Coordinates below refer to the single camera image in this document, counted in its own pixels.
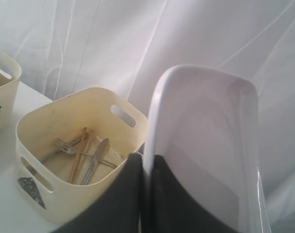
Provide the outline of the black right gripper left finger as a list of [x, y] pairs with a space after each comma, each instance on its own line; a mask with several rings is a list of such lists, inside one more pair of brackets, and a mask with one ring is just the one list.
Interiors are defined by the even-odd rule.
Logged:
[[142, 191], [142, 155], [128, 156], [108, 189], [55, 233], [137, 233]]

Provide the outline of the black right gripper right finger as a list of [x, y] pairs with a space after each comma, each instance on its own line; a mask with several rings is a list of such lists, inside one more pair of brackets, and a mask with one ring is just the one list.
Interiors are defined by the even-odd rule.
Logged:
[[151, 174], [153, 233], [235, 233], [201, 207], [182, 187], [165, 159], [155, 155]]

